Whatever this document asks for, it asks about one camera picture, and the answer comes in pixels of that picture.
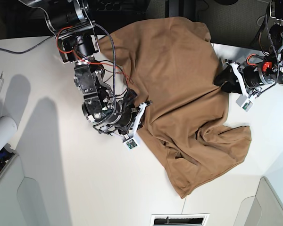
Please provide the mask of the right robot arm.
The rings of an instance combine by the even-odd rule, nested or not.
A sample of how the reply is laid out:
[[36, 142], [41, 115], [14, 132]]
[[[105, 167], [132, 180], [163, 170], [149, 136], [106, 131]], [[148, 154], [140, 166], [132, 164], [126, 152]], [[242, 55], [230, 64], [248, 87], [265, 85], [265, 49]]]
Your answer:
[[43, 11], [48, 29], [56, 38], [56, 46], [64, 63], [73, 63], [74, 82], [83, 95], [85, 118], [100, 134], [114, 135], [123, 142], [133, 143], [141, 127], [141, 118], [150, 101], [134, 105], [136, 93], [129, 88], [118, 95], [116, 84], [104, 81], [105, 66], [111, 66], [111, 78], [125, 71], [116, 60], [97, 61], [100, 52], [95, 32], [95, 10], [119, 9], [120, 1], [98, 0], [25, 0], [30, 8]]

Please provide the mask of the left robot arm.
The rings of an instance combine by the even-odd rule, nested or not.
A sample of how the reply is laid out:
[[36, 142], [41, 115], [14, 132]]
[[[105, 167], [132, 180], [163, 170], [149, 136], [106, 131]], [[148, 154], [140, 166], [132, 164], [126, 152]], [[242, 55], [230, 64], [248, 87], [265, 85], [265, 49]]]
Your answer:
[[268, 4], [253, 43], [261, 43], [263, 31], [267, 33], [267, 50], [262, 50], [262, 55], [250, 54], [242, 63], [225, 60], [226, 68], [215, 77], [214, 85], [248, 99], [259, 97], [276, 84], [283, 85], [283, 0]]

